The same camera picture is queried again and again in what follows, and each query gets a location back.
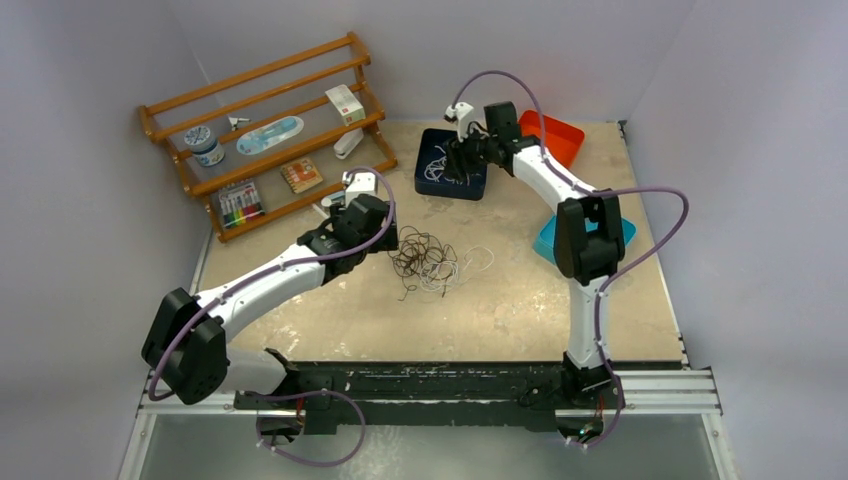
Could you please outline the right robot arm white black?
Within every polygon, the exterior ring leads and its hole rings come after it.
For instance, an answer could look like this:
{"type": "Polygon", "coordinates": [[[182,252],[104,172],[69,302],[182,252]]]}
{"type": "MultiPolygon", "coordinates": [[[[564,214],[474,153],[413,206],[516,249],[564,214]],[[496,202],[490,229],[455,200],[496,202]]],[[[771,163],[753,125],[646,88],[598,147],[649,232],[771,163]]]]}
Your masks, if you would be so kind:
{"type": "Polygon", "coordinates": [[[510,102],[484,109],[486,124],[475,124],[475,109],[458,101],[444,118],[456,129],[445,143],[446,177],[465,179],[496,165],[531,187],[553,210],[553,255],[570,292],[570,330],[564,352],[561,392],[576,407],[596,399],[614,378],[606,340],[605,288],[625,255],[617,197],[597,192],[559,163],[546,145],[546,132],[525,135],[510,102]]]}

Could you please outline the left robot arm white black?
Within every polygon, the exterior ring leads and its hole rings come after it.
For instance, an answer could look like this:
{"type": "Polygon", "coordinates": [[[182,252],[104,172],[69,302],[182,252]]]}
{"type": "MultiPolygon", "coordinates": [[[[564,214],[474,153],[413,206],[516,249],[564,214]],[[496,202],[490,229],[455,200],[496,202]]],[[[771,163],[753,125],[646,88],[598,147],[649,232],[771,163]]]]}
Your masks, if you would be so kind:
{"type": "Polygon", "coordinates": [[[392,202],[360,194],[317,228],[255,270],[194,295],[183,288],[162,299],[141,348],[153,369],[148,395],[164,382],[186,405],[218,391],[259,394],[272,408],[297,399],[292,367],[273,350],[241,352],[228,344],[286,301],[351,272],[370,253],[397,247],[392,202]]]}

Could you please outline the dark navy square tray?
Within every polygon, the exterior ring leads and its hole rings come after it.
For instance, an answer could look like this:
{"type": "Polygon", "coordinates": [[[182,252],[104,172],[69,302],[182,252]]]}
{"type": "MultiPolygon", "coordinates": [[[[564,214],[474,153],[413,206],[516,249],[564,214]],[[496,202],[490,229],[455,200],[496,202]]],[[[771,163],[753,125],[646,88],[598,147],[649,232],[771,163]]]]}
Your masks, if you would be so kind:
{"type": "Polygon", "coordinates": [[[460,200],[481,200],[487,183],[487,168],[470,177],[469,182],[457,182],[444,175],[444,144],[455,137],[451,130],[427,128],[423,131],[414,171],[415,191],[422,195],[460,200]]]}

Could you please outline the small blue white stapler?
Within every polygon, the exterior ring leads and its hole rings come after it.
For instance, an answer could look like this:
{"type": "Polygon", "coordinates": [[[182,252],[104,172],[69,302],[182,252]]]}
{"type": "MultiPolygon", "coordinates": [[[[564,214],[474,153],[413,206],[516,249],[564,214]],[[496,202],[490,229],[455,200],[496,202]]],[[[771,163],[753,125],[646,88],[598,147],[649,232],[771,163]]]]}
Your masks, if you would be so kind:
{"type": "Polygon", "coordinates": [[[334,192],[323,197],[320,201],[320,206],[329,210],[334,206],[342,206],[345,202],[345,193],[343,191],[334,192]]]}

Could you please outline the orange square tray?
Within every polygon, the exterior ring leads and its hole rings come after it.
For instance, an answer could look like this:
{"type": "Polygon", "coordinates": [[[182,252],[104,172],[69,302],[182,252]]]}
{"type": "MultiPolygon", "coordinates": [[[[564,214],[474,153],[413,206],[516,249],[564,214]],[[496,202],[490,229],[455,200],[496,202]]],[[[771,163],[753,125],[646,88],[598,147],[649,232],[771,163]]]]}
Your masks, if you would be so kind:
{"type": "Polygon", "coordinates": [[[541,138],[541,122],[546,129],[546,146],[554,158],[565,168],[570,169],[585,141],[583,130],[548,115],[539,117],[535,110],[526,110],[519,117],[522,133],[541,138]]]}

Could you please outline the orange patterned small pack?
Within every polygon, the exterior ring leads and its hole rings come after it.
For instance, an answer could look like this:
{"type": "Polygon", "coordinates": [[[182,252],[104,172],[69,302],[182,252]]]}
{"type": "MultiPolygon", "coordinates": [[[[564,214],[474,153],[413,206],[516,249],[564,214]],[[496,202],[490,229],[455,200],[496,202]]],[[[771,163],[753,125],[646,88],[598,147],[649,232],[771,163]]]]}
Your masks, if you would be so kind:
{"type": "Polygon", "coordinates": [[[280,174],[294,194],[301,194],[324,181],[317,165],[309,157],[301,157],[283,164],[280,174]]]}

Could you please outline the cyan square tray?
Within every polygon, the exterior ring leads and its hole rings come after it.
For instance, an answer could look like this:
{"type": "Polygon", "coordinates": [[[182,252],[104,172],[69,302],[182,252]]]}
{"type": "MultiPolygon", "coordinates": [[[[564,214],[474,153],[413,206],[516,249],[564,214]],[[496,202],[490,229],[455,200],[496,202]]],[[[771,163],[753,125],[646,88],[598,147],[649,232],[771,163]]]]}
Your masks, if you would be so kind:
{"type": "MultiPolygon", "coordinates": [[[[533,244],[533,250],[552,265],[556,265],[556,260],[554,256],[555,227],[556,216],[552,216],[546,223],[546,225],[540,230],[533,244]]],[[[628,219],[623,218],[622,232],[624,237],[624,245],[629,246],[633,238],[637,234],[637,227],[628,219]]]]}

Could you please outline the white red small box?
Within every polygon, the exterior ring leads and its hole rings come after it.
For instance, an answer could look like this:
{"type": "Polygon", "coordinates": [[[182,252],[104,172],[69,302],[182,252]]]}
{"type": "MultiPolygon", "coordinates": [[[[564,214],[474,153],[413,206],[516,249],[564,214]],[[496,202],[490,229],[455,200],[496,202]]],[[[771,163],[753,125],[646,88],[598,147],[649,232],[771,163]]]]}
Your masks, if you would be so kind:
{"type": "Polygon", "coordinates": [[[366,118],[365,108],[347,85],[338,85],[325,91],[345,126],[366,118]]]}

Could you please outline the coloured marker set pack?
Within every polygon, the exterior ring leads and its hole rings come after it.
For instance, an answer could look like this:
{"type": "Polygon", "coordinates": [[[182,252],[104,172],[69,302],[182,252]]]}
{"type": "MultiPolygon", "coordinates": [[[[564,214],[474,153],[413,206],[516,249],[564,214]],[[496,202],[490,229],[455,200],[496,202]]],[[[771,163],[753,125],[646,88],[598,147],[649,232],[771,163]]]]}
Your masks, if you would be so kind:
{"type": "Polygon", "coordinates": [[[223,226],[227,230],[266,214],[256,183],[251,179],[221,189],[218,200],[223,226]]]}

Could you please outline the oval blue white package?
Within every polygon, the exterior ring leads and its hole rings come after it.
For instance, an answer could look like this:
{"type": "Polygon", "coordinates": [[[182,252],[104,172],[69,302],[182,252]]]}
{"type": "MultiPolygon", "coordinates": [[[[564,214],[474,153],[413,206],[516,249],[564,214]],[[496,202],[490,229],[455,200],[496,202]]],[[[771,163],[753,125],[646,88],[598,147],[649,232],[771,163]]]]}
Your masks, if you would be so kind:
{"type": "Polygon", "coordinates": [[[236,149],[243,155],[258,155],[297,136],[304,128],[298,116],[286,116],[243,134],[236,149]]]}

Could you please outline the small metal clip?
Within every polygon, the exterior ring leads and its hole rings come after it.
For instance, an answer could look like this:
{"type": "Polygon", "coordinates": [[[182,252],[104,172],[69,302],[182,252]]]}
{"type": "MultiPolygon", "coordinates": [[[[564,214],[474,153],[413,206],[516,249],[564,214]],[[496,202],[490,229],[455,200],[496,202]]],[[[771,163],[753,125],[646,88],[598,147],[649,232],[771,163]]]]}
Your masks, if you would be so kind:
{"type": "Polygon", "coordinates": [[[244,126],[248,125],[251,122],[251,119],[250,118],[244,118],[244,117],[229,117],[228,121],[229,121],[231,130],[236,131],[236,130],[239,130],[240,128],[243,128],[244,126]]]}

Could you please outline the blue white round jar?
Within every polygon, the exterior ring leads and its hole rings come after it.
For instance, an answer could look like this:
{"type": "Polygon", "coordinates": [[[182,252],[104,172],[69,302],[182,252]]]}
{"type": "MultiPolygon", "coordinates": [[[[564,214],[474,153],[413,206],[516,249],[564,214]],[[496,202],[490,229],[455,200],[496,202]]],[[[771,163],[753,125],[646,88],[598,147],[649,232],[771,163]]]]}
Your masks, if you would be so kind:
{"type": "Polygon", "coordinates": [[[194,159],[202,167],[215,166],[225,158],[225,150],[216,134],[208,126],[191,127],[184,133],[183,140],[194,159]]]}

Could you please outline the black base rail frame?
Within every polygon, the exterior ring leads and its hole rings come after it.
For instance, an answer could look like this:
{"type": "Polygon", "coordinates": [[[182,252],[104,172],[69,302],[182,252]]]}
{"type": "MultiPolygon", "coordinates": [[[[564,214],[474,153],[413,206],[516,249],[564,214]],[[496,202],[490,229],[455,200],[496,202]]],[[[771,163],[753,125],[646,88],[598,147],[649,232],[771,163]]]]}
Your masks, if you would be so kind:
{"type": "Polygon", "coordinates": [[[257,394],[204,374],[186,395],[141,400],[152,414],[256,415],[308,435],[342,425],[521,427],[590,442],[627,415],[721,412],[711,371],[617,362],[616,384],[581,390],[561,362],[330,362],[287,365],[280,386],[257,394]]]}

